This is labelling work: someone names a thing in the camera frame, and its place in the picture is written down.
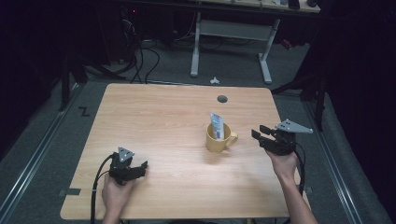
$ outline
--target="white packet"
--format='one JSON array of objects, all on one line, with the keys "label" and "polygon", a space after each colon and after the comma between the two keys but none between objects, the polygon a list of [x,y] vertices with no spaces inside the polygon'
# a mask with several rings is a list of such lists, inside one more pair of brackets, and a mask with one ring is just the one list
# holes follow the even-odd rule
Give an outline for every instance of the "white packet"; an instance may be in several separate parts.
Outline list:
[{"label": "white packet", "polygon": [[224,139],[223,117],[215,113],[210,113],[212,123],[213,136],[216,140]]}]

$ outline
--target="person's right hand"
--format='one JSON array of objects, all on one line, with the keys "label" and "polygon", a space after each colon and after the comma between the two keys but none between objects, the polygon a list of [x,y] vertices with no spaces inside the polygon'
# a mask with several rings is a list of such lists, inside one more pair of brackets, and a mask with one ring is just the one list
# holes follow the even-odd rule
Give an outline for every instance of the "person's right hand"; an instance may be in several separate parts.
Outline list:
[{"label": "person's right hand", "polygon": [[297,155],[292,152],[286,156],[277,156],[276,154],[265,150],[271,158],[275,174],[279,180],[294,181],[294,173],[297,167]]}]

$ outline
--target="human hand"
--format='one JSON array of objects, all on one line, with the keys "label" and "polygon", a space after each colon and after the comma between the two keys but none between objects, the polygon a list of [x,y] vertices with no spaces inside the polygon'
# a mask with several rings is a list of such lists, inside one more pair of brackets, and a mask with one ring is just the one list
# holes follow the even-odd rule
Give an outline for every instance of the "human hand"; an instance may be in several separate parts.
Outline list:
[{"label": "human hand", "polygon": [[102,190],[102,198],[106,207],[106,214],[103,223],[118,223],[121,212],[128,203],[134,182],[136,180],[128,181],[125,186],[117,184],[116,180],[105,175],[105,185]]},{"label": "human hand", "polygon": [[294,181],[294,173],[297,167],[297,155],[292,152],[286,156],[277,156],[276,154],[265,150],[271,158],[275,174],[280,181]]}]

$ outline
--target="dark background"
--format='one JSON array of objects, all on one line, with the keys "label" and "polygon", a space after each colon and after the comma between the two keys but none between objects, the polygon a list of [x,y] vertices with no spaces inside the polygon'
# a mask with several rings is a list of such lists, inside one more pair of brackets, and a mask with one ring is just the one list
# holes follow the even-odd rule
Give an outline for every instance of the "dark background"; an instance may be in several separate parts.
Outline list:
[{"label": "dark background", "polygon": [[[50,97],[69,50],[65,46],[81,50],[79,53],[99,63],[125,58],[117,8],[76,6],[81,5],[8,1],[0,9],[1,158],[35,110]],[[317,90],[323,84],[323,75],[327,75],[326,90],[349,144],[380,202],[396,220],[392,204],[396,202],[395,3],[335,0],[322,1],[321,6],[322,14],[347,21],[321,26],[310,22],[304,26],[302,21],[285,20],[276,40],[312,43],[295,80],[315,75],[317,78],[299,88]],[[191,18],[192,14],[153,8],[138,13],[139,32],[169,46],[173,30],[186,31],[191,19],[181,19]],[[161,17],[155,19],[153,14]]]}]

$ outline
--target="gray carpet floor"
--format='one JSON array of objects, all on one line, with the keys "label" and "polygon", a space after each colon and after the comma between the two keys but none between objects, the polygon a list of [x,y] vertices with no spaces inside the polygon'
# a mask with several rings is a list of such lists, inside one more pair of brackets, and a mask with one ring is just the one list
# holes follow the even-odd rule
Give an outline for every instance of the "gray carpet floor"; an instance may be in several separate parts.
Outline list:
[{"label": "gray carpet floor", "polygon": [[[251,42],[240,45],[242,42],[237,40],[229,40],[229,42],[221,46],[213,42],[203,43],[198,77],[190,77],[192,53],[190,42],[178,42],[179,45],[174,45],[171,49],[161,43],[145,42],[145,47],[155,50],[161,57],[158,65],[149,74],[148,82],[209,86],[211,85],[210,80],[216,77],[220,81],[220,86],[274,89],[292,81],[309,49],[308,45],[290,50],[280,45],[273,45],[267,60],[273,83],[266,85],[263,83],[257,58],[257,53],[262,49],[263,43]],[[157,61],[157,56],[149,50],[143,50],[143,55],[144,63],[140,71],[142,80]],[[109,68],[117,70],[121,67],[123,65],[114,63]],[[124,73],[123,75],[127,77],[126,82],[130,81],[134,74],[134,68]],[[88,220],[61,219],[60,211],[64,196],[60,192],[63,189],[68,189],[71,183],[106,85],[112,82],[122,81],[96,74],[90,75],[86,85],[76,88],[74,101],[67,113],[64,114],[59,129],[52,136],[44,160],[39,163],[38,169],[34,172],[33,178],[29,180],[24,193],[15,203],[15,207],[11,208],[12,213],[7,218],[7,223],[88,223]],[[286,91],[274,95],[279,115],[281,119],[290,119],[315,129],[309,109],[315,102],[301,102],[298,93],[299,91]],[[306,153],[305,190],[314,215],[319,223],[351,223],[323,153],[323,143],[320,137],[324,137],[361,218],[355,223],[391,223],[350,149],[328,96],[326,96],[325,104],[323,133],[297,135],[297,142],[304,147]],[[0,182],[0,202],[7,199],[23,169],[40,145],[47,129],[59,116],[60,105],[61,85],[57,85],[52,91],[51,98],[32,116],[28,127],[1,161],[0,170],[6,172],[0,173],[2,180]],[[87,108],[88,117],[81,116],[82,106]],[[284,218],[256,219],[257,223],[262,224],[282,223],[283,220]],[[246,222],[243,219],[216,221],[227,224]],[[132,221],[132,223],[164,222],[165,220]]]}]

